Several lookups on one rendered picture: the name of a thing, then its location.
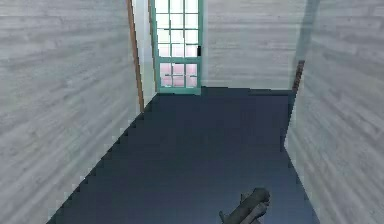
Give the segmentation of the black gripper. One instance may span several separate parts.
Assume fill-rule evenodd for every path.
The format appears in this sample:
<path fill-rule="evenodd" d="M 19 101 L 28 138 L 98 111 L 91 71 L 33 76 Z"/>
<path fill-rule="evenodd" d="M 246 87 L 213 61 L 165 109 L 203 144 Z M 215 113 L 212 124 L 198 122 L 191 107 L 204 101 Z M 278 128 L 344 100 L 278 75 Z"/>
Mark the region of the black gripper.
<path fill-rule="evenodd" d="M 241 194 L 239 205 L 229 214 L 219 212 L 222 224 L 261 224 L 259 218 L 266 214 L 270 205 L 270 193 L 256 187 L 250 194 Z"/>

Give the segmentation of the teal framed glass door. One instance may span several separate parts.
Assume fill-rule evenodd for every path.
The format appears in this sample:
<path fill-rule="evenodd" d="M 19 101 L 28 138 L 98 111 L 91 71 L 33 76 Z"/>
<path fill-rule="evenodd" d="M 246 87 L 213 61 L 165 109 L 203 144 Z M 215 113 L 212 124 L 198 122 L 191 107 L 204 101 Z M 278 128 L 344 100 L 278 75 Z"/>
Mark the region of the teal framed glass door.
<path fill-rule="evenodd" d="M 203 0 L 148 0 L 159 94 L 201 94 Z"/>

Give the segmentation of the brown wooden door frame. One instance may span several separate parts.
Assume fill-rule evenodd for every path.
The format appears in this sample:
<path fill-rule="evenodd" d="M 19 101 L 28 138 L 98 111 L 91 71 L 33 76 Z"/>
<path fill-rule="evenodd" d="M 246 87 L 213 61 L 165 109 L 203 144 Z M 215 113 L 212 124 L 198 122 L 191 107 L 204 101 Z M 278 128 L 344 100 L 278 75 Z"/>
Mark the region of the brown wooden door frame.
<path fill-rule="evenodd" d="M 141 73 L 140 73 L 140 63 L 139 63 L 139 55 L 138 55 L 138 46 L 136 40 L 136 30 L 135 30 L 135 22 L 134 22 L 134 13 L 133 13 L 133 4 L 132 0 L 125 0 L 126 8 L 128 14 L 128 23 L 129 23 L 129 31 L 130 31 L 130 39 L 132 45 L 132 55 L 135 67 L 135 77 L 136 77 L 136 86 L 138 92 L 138 103 L 140 112 L 144 112 L 144 98 L 143 98 L 143 89 L 142 89 L 142 81 L 141 81 Z"/>
<path fill-rule="evenodd" d="M 292 91 L 294 91 L 295 93 L 298 91 L 298 88 L 300 85 L 302 73 L 304 70 L 304 65 L 305 65 L 305 60 L 299 60 L 298 61 L 296 73 L 295 73 L 295 78 L 294 78 L 293 85 L 292 85 Z"/>

